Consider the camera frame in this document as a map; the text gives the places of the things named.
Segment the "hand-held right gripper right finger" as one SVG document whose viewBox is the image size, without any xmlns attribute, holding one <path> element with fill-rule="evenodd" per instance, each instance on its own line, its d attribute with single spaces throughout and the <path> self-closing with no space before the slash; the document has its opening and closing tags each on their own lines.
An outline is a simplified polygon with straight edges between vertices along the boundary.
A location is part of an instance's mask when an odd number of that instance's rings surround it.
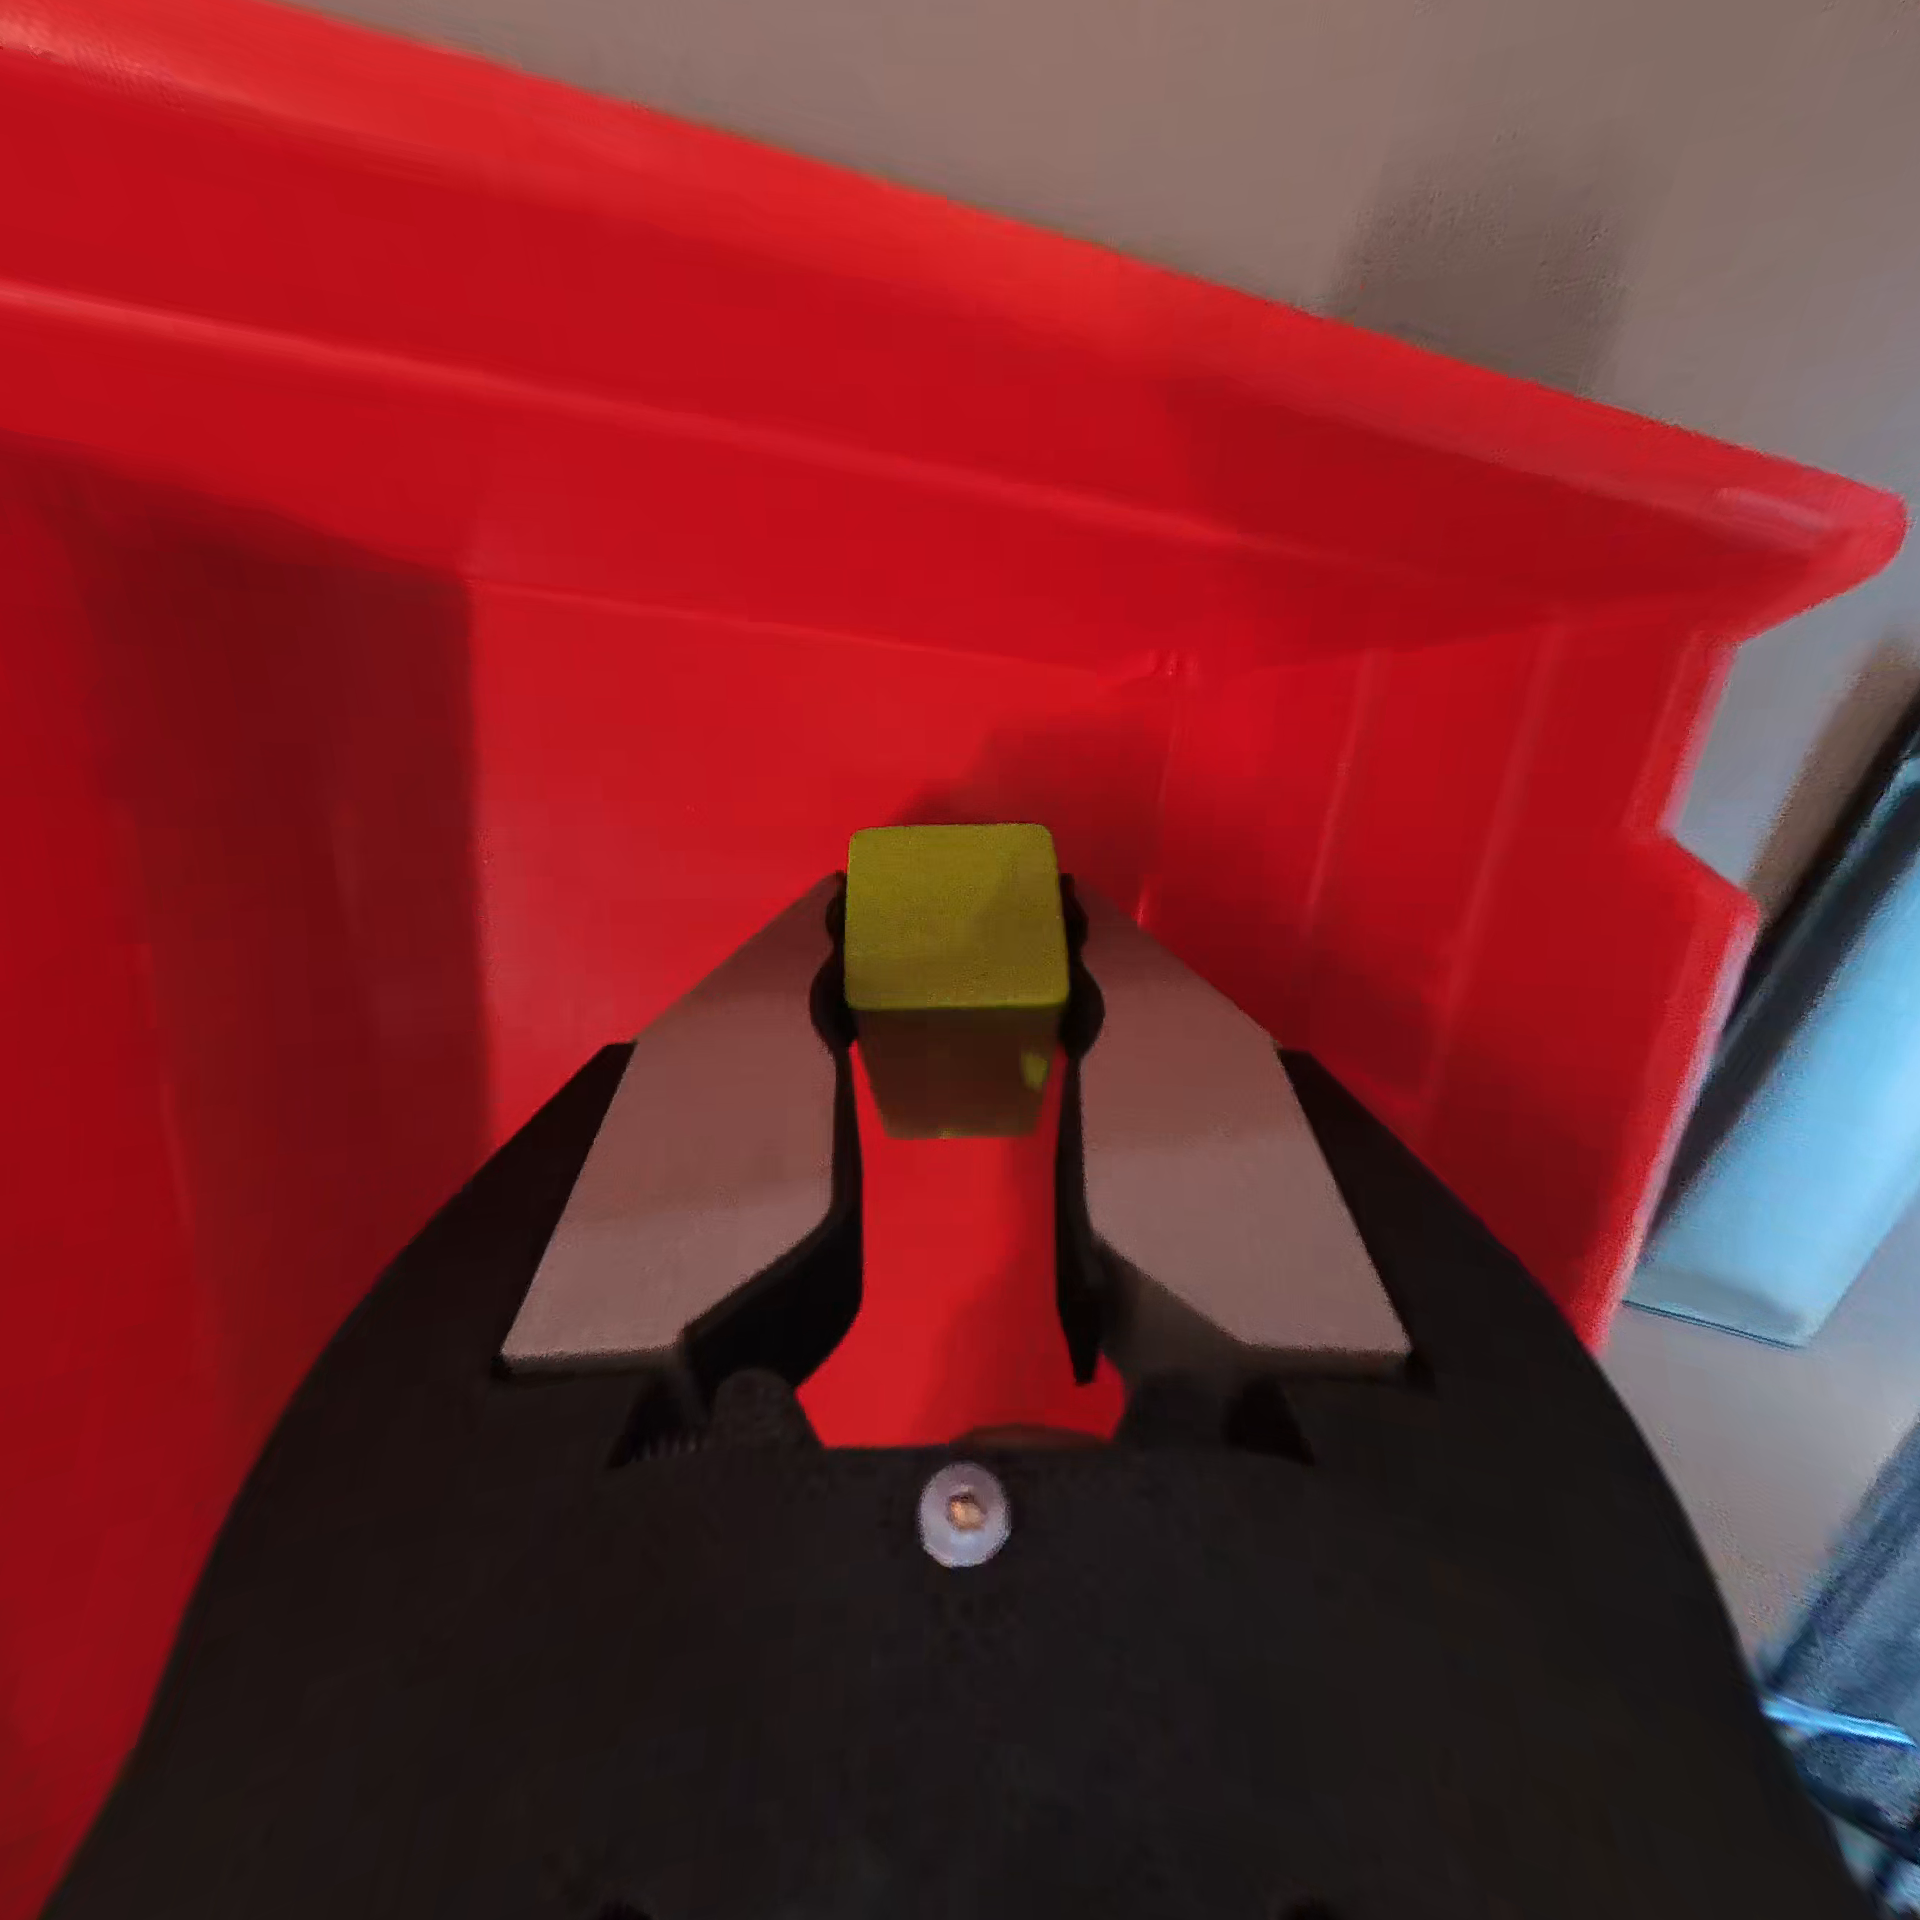
<svg viewBox="0 0 1920 1920">
<path fill-rule="evenodd" d="M 1072 1370 L 1389 1378 L 1403 1330 L 1277 1044 L 1116 903 L 1062 884 L 1072 994 L 1054 1167 Z"/>
</svg>

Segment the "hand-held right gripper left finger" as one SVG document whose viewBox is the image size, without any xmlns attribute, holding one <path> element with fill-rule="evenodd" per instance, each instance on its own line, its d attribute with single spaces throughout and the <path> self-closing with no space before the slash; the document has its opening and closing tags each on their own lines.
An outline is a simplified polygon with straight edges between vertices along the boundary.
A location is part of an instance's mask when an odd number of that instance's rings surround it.
<svg viewBox="0 0 1920 1920">
<path fill-rule="evenodd" d="M 498 1361 L 512 1375 L 804 1385 L 862 1300 L 844 876 L 632 1044 Z"/>
</svg>

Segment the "yellow-green wooden block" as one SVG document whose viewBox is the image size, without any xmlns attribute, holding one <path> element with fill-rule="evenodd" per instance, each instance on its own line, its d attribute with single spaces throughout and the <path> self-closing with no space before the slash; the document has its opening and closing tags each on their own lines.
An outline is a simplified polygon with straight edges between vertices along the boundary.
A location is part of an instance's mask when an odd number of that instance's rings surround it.
<svg viewBox="0 0 1920 1920">
<path fill-rule="evenodd" d="M 1030 1135 L 1072 993 L 1051 833 L 1041 823 L 856 833 L 844 980 L 886 1135 Z"/>
</svg>

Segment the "red plastic bin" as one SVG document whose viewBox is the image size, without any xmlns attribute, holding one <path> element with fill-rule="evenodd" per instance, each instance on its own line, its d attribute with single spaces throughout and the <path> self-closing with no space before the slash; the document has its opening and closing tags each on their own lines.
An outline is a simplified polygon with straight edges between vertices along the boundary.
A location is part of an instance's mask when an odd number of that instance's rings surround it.
<svg viewBox="0 0 1920 1920">
<path fill-rule="evenodd" d="M 264 4 L 5 4 L 5 1915 L 1870 1915 L 1594 1343 L 1902 503 Z M 498 1350 L 638 1033 L 1043 825 L 1389 1378 L 1072 1370 L 885 1134 L 804 1385 Z"/>
</svg>

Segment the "dark blurred object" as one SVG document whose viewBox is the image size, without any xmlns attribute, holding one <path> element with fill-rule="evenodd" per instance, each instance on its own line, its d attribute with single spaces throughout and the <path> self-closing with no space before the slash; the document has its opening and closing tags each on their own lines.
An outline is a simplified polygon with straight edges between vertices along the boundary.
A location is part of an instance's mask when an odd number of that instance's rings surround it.
<svg viewBox="0 0 1920 1920">
<path fill-rule="evenodd" d="M 1917 1428 L 1868 1485 L 1762 1701 L 1877 1915 L 1917 1915 Z"/>
</svg>

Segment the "pale blue flat panel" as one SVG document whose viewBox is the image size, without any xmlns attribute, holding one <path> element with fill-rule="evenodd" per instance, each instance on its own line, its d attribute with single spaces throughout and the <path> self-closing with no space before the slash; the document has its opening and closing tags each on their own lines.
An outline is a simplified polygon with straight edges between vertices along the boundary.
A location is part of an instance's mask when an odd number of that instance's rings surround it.
<svg viewBox="0 0 1920 1920">
<path fill-rule="evenodd" d="M 1627 1300 L 1802 1349 L 1914 1205 L 1916 1182 L 1910 735 L 1757 958 Z"/>
</svg>

